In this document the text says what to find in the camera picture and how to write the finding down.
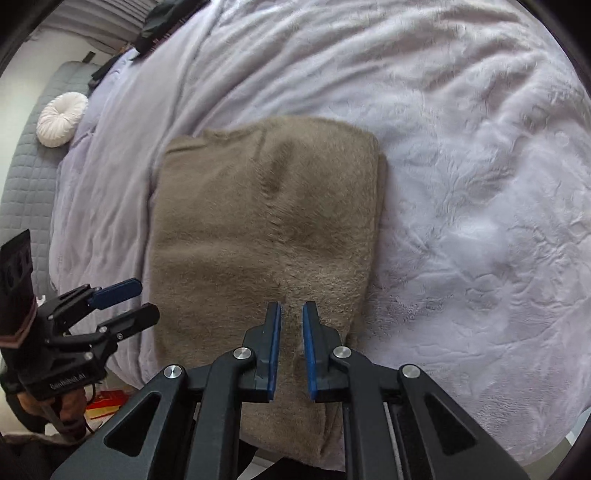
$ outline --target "brown blanket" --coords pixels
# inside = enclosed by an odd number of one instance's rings
[[[244,404],[242,437],[318,465],[342,431],[307,391],[301,309],[348,344],[368,283],[385,161],[377,140],[318,118],[272,118],[168,147],[155,204],[151,301],[161,365],[196,367],[242,344],[282,304],[275,401]]]

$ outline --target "round pleated cushion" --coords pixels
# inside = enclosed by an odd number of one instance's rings
[[[46,147],[68,143],[88,105],[88,98],[78,92],[68,92],[53,99],[39,115],[37,138]]]

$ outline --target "blue rubber pad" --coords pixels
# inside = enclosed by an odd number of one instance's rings
[[[107,288],[97,290],[88,305],[94,309],[105,310],[122,301],[137,297],[142,293],[142,282],[130,278]]]
[[[277,386],[277,367],[279,366],[279,337],[281,335],[281,305],[277,304],[275,311],[275,320],[273,321],[273,340],[271,342],[271,355],[269,358],[269,386],[267,391],[269,400],[275,397],[275,388]]]
[[[312,338],[312,330],[310,329],[310,319],[308,318],[308,309],[306,305],[302,310],[301,326],[304,336],[304,354],[306,355],[306,369],[308,371],[308,392],[310,398],[316,400],[318,393],[318,386],[316,383],[316,356],[314,354],[314,340]]]

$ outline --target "metal screw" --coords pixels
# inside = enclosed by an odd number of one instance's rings
[[[402,374],[406,378],[418,378],[421,374],[421,369],[416,365],[404,365],[402,368]]]
[[[183,373],[183,367],[178,365],[169,365],[164,369],[164,376],[166,378],[177,378]]]
[[[246,360],[247,358],[250,358],[251,355],[251,350],[245,346],[241,346],[234,350],[234,358],[238,358],[239,360]]]
[[[333,350],[333,355],[336,358],[349,358],[351,356],[351,349],[348,346],[338,346]]]

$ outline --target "gray quilted bench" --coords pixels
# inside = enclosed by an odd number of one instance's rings
[[[37,297],[45,295],[50,299],[56,295],[48,271],[51,213],[58,167],[68,152],[68,144],[47,148],[38,142],[37,119],[41,110],[62,93],[86,95],[90,75],[98,68],[93,63],[69,61],[55,72],[27,120],[4,184],[0,200],[0,245],[30,229],[33,289]]]

